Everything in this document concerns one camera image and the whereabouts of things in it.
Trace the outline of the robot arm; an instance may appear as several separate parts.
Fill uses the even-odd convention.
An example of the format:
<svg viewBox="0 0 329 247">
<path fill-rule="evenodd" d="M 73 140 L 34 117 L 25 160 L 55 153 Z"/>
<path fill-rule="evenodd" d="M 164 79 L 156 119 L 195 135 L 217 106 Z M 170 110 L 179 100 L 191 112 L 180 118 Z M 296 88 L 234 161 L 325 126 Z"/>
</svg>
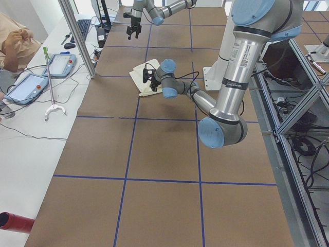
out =
<svg viewBox="0 0 329 247">
<path fill-rule="evenodd" d="M 231 8 L 235 41 L 217 99 L 193 81 L 178 80 L 172 59 L 163 60 L 152 71 L 151 89 L 161 85 L 164 98 L 184 94 L 207 112 L 198 124 L 198 136 L 205 146 L 221 148 L 241 142 L 247 135 L 247 125 L 238 111 L 261 51 L 269 41 L 298 36 L 302 12 L 303 1 L 235 1 Z"/>
<path fill-rule="evenodd" d="M 166 5 L 164 7 L 158 8 L 155 6 L 154 1 L 134 1 L 133 7 L 130 12 L 125 12 L 123 17 L 131 19 L 131 25 L 127 27 L 126 34 L 128 35 L 128 40 L 131 39 L 133 33 L 135 33 L 135 38 L 137 39 L 141 33 L 141 18 L 143 10 L 145 9 L 152 19 L 152 23 L 156 26 L 161 25 L 164 19 L 182 11 L 184 9 L 190 9 L 194 7 L 197 0 L 182 0 L 176 1 L 172 4 Z"/>
</svg>

